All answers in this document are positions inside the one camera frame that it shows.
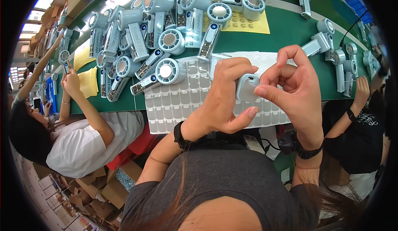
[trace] white shirt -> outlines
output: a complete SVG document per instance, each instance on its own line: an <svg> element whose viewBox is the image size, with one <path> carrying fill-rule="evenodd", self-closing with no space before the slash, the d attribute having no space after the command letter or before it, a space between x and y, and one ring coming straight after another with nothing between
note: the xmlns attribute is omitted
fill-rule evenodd
<svg viewBox="0 0 398 231"><path fill-rule="evenodd" d="M113 141L105 147L98 131L87 119L57 130L47 165L71 178L81 178L112 162L143 131L144 118L140 111L101 113L115 133Z"/></svg>

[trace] hand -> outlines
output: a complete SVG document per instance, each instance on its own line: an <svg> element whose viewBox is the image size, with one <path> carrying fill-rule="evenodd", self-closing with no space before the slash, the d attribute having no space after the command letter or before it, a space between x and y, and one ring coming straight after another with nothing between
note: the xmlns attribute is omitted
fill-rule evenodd
<svg viewBox="0 0 398 231"><path fill-rule="evenodd" d="M82 91L80 91L80 81L79 77L76 74L76 70L69 70L69 74L66 76L63 84L65 91L72 98L76 98L79 94L83 94Z"/></svg>
<svg viewBox="0 0 398 231"><path fill-rule="evenodd" d="M219 61L204 103L187 120L191 121L190 118L195 118L194 122L198 124L197 126L203 127L200 131L203 135L211 131L232 134L247 127L259 109L257 107L248 108L235 118L232 112L236 101L235 80L245 73L254 73L257 70L258 68L252 66L250 61L244 57Z"/></svg>
<svg viewBox="0 0 398 231"><path fill-rule="evenodd" d="M293 58L296 66L286 64ZM321 92L318 76L298 45L279 50L277 63L267 69L254 91L279 106L297 129L304 149L318 149L323 141Z"/></svg>
<svg viewBox="0 0 398 231"><path fill-rule="evenodd" d="M51 103L47 102L47 104L44 106L44 117L48 117L49 116L50 107L51 107Z"/></svg>
<svg viewBox="0 0 398 231"><path fill-rule="evenodd" d="M357 78L357 89L355 91L354 102L351 105L351 111L356 117L358 117L359 113L365 106L366 101L369 98L369 94L369 84L366 77L363 75L360 78Z"/></svg>

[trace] black cable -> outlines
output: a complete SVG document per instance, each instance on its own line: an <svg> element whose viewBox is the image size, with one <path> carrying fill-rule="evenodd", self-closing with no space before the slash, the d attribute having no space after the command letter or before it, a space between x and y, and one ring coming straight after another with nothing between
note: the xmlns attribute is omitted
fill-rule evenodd
<svg viewBox="0 0 398 231"><path fill-rule="evenodd" d="M263 139L263 138L261 138L262 140L265 140L266 142L268 142L269 143L269 145L270 146L272 146L272 148L273 149L276 149L276 150L278 150L278 151L280 151L281 149L279 149L279 148L276 148L275 146L273 146L272 144L271 144L271 142L268 140L268 139Z"/></svg>
<svg viewBox="0 0 398 231"><path fill-rule="evenodd" d="M366 11L359 17L359 19L357 19L357 20L355 21L355 23L347 30L346 34L344 34L343 39L342 39L341 42L340 42L340 49L343 47L344 38L346 37L347 33L352 29L352 27L354 27L354 25L355 25L356 23L358 23L358 21L359 21L359 20L363 17L363 15L365 15L367 12L368 12L368 10L366 10Z"/></svg>

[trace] black t-shirt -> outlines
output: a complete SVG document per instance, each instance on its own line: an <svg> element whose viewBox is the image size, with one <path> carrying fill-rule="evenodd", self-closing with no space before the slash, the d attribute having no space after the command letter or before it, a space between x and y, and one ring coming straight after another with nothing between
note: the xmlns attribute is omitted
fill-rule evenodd
<svg viewBox="0 0 398 231"><path fill-rule="evenodd" d="M297 185L290 192L281 182L272 161L250 150L203 150L186 154L186 177L180 203L187 198L183 219L204 201L229 196L249 204L256 212L263 230L312 230L320 209L310 198L306 186ZM132 187L124 208L122 224L142 207L144 220L170 207L181 183L181 155L169 166L161 182L145 182Z"/></svg>
<svg viewBox="0 0 398 231"><path fill-rule="evenodd" d="M329 101L322 114L324 134L351 106L350 100ZM349 174L371 173L380 167L383 151L383 119L364 108L347 130L338 137L326 138L323 149L339 161Z"/></svg>

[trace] window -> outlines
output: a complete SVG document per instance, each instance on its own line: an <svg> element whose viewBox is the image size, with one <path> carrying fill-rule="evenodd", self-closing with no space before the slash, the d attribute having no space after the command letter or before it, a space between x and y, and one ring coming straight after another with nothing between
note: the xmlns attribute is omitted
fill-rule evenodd
<svg viewBox="0 0 398 231"><path fill-rule="evenodd" d="M34 8L44 9L46 10L48 7L51 6L54 0L37 0Z"/></svg>
<svg viewBox="0 0 398 231"><path fill-rule="evenodd" d="M41 11L31 11L29 16L27 17L28 20L41 20L41 16L43 16L44 12Z"/></svg>
<svg viewBox="0 0 398 231"><path fill-rule="evenodd" d="M38 33L40 30L40 24L24 24L22 27L22 32L34 32Z"/></svg>
<svg viewBox="0 0 398 231"><path fill-rule="evenodd" d="M21 47L21 53L26 53L29 49L29 44L23 44Z"/></svg>

